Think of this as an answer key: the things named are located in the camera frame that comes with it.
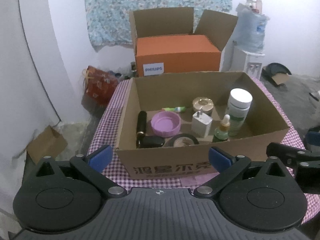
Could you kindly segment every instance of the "table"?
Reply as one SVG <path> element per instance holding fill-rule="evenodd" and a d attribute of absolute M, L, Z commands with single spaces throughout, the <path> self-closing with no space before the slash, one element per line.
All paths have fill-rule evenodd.
<path fill-rule="evenodd" d="M 285 121 L 290 127 L 287 135 L 284 137 L 282 143 L 304 149 L 303 143 L 297 133 L 297 131 L 292 126 L 292 123 L 285 115 L 280 104 L 273 98 L 266 87 L 257 79 L 252 78 L 253 81 L 259 86 L 259 88 L 265 93 L 269 100 L 274 104 L 279 113 L 283 116 Z M 124 107 L 125 94 L 129 85 L 129 81 L 122 81 L 116 88 L 113 97 L 105 110 L 100 123 L 97 127 L 95 135 L 91 141 L 91 145 L 88 150 L 88 154 L 94 152 L 104 144 L 109 144 L 114 147 L 116 143 L 116 134 L 118 130 L 118 125 L 120 121 L 120 116 Z M 119 160 L 116 153 L 113 154 L 112 162 L 104 169 L 103 175 L 114 181 L 115 183 L 121 185 L 127 190 L 132 187 L 154 187 L 154 188 L 175 188 L 175 187 L 189 187 L 192 191 L 198 187 L 201 183 L 192 184 L 186 186 L 185 179 L 179 178 L 165 178 L 165 179 L 145 179 L 145 180 L 132 180 L 129 174 L 126 172 L 124 166 Z M 196 181 L 201 181 L 206 179 L 205 175 L 195 176 Z M 319 195 L 305 194 L 308 200 L 308 210 L 303 219 L 303 223 L 312 219 L 320 211 L 320 197 Z"/>

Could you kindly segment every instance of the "red bag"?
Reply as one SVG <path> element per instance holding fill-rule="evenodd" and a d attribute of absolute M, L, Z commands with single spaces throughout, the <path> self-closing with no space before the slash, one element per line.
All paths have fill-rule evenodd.
<path fill-rule="evenodd" d="M 85 93 L 99 105 L 107 106 L 118 85 L 117 78 L 108 72 L 88 66 L 85 80 Z"/>

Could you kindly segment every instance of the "dropper bottle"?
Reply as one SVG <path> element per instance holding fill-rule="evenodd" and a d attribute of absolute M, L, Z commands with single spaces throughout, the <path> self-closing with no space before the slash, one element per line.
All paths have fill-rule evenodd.
<path fill-rule="evenodd" d="M 214 130 L 214 136 L 213 136 L 212 142 L 223 142 L 228 140 L 229 127 L 230 127 L 230 115 L 226 114 L 223 117 L 223 120 L 220 122 L 219 127 L 217 127 Z"/>

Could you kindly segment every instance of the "white charger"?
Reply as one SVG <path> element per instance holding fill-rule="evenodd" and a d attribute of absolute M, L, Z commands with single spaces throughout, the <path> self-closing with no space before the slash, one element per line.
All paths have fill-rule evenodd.
<path fill-rule="evenodd" d="M 209 135 L 212 118 L 207 114 L 197 111 L 192 116 L 191 129 L 193 132 L 204 138 Z"/>

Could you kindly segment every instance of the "orange box lid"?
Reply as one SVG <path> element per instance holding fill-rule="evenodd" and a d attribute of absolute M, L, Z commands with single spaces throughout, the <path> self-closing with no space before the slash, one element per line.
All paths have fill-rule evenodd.
<path fill-rule="evenodd" d="M 137 57 L 192 52 L 220 51 L 205 35 L 169 35 L 137 39 Z"/>

